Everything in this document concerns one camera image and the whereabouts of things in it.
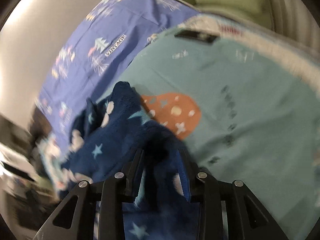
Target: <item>black metal bracket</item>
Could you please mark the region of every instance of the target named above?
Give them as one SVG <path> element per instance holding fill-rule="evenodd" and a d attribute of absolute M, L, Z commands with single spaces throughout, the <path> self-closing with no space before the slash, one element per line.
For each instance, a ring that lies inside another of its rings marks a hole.
<path fill-rule="evenodd" d="M 201 172 L 184 149 L 177 156 L 183 164 L 190 202 L 200 202 L 197 240 L 223 239 L 221 201 L 226 203 L 229 240 L 288 240 L 242 181 L 217 181 Z M 54 210 L 34 240 L 93 239 L 97 201 L 101 201 L 99 240 L 125 240 L 122 203 L 133 203 L 137 197 L 143 167 L 144 152 L 137 150 L 132 162 L 105 181 L 81 181 Z"/>

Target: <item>bedding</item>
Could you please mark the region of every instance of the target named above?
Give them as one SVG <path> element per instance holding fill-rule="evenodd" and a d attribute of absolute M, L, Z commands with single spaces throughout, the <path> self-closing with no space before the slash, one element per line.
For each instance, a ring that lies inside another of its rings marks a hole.
<path fill-rule="evenodd" d="M 176 0 L 102 0 L 78 26 L 48 74 L 37 107 L 52 125 L 57 145 L 68 150 L 68 135 L 85 99 L 98 97 L 154 37 L 198 14 Z"/>
<path fill-rule="evenodd" d="M 87 101 L 72 130 L 80 132 L 84 144 L 78 151 L 71 152 L 61 166 L 66 175 L 61 198 L 77 184 L 79 174 L 89 182 L 104 181 L 132 161 L 135 149 L 144 149 L 138 197 L 133 204 L 123 205 L 126 239 L 195 238 L 198 203 L 189 204 L 172 183 L 178 173 L 177 150 L 183 144 L 147 115 L 140 96 L 129 83 L 118 82 L 99 104 Z M 98 238 L 96 222 L 95 237 Z"/>
<path fill-rule="evenodd" d="M 244 181 L 289 239 L 305 239 L 320 217 L 318 61 L 218 16 L 179 27 L 217 38 L 207 44 L 167 30 L 117 81 L 135 88 L 199 166 L 219 180 Z"/>

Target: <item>star pattern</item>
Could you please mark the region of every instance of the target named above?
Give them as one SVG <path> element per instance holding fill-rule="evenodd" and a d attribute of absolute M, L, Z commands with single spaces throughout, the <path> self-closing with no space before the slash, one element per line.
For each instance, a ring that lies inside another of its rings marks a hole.
<path fill-rule="evenodd" d="M 178 128 L 176 135 L 179 135 L 182 132 L 186 131 L 186 128 L 184 127 L 184 122 L 182 123 L 176 123 L 176 128 Z"/>
<path fill-rule="evenodd" d="M 146 122 L 149 122 L 150 116 L 147 115 L 146 111 L 143 109 L 142 106 L 140 106 L 140 111 L 135 112 L 134 114 L 130 115 L 128 119 L 135 118 L 135 117 L 140 117 L 141 118 L 141 125 L 144 125 Z"/>
<path fill-rule="evenodd" d="M 59 57 L 64 61 L 66 59 L 68 55 L 68 51 L 64 48 L 62 48 L 60 51 L 59 51 Z"/>
<path fill-rule="evenodd" d="M 96 145 L 95 149 L 93 150 L 92 154 L 94 159 L 96 159 L 97 155 L 102 154 L 101 148 L 103 144 L 100 144 L 100 146 Z"/>
<path fill-rule="evenodd" d="M 89 124 L 92 124 L 92 121 L 94 120 L 93 116 L 92 116 L 92 113 L 89 114 L 88 116 L 88 121 L 89 121 Z"/>
<path fill-rule="evenodd" d="M 133 229 L 129 230 L 129 232 L 135 235 L 139 240 L 141 240 L 144 236 L 149 236 L 149 234 L 146 232 L 145 226 L 138 227 L 135 223 L 132 223 L 132 225 Z"/>
<path fill-rule="evenodd" d="M 109 45 L 108 42 L 106 42 L 105 39 L 101 38 L 97 38 L 94 42 L 94 47 L 99 50 L 100 49 L 100 53 L 102 53 L 102 51 L 105 50 L 105 48 Z"/>

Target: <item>metal bolt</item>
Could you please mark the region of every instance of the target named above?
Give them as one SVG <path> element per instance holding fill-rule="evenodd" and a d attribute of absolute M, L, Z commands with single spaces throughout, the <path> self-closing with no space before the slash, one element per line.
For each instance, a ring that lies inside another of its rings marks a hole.
<path fill-rule="evenodd" d="M 88 183 L 85 180 L 79 182 L 79 187 L 86 187 L 87 185 Z"/>
<path fill-rule="evenodd" d="M 198 177 L 201 179 L 205 179 L 207 177 L 207 174 L 205 172 L 199 172 Z"/>
<path fill-rule="evenodd" d="M 124 176 L 124 174 L 123 174 L 122 172 L 117 172 L 117 173 L 115 174 L 115 178 L 116 178 L 116 179 L 121 179 L 121 178 L 123 178 L 123 176 Z"/>
<path fill-rule="evenodd" d="M 241 180 L 235 180 L 235 185 L 237 187 L 242 187 L 243 186 L 243 182 Z"/>

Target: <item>light blue star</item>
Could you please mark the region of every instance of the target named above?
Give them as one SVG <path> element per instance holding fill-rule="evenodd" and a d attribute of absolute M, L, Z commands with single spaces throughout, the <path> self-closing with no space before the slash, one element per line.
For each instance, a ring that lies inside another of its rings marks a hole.
<path fill-rule="evenodd" d="M 93 116 L 92 116 L 92 113 L 89 114 L 88 116 L 88 121 L 90 124 L 92 124 L 92 121 L 94 120 Z"/>
<path fill-rule="evenodd" d="M 161 108 L 164 108 L 164 106 L 168 104 L 167 99 L 161 100 L 161 101 L 160 101 L 160 104 L 161 104 Z"/>
<path fill-rule="evenodd" d="M 101 147 L 102 144 L 100 144 L 99 147 L 96 145 L 94 151 L 92 152 L 94 159 L 96 159 L 97 155 L 102 154 Z"/>
<path fill-rule="evenodd" d="M 133 235 L 135 235 L 139 240 L 141 240 L 144 236 L 149 236 L 149 234 L 146 232 L 146 227 L 138 227 L 135 223 L 132 223 L 133 229 L 129 230 L 129 232 Z"/>
<path fill-rule="evenodd" d="M 146 122 L 149 122 L 151 120 L 150 116 L 146 113 L 146 111 L 144 111 L 142 106 L 140 106 L 140 111 L 130 115 L 128 119 L 135 118 L 135 117 L 141 118 L 141 125 L 144 125 Z"/>

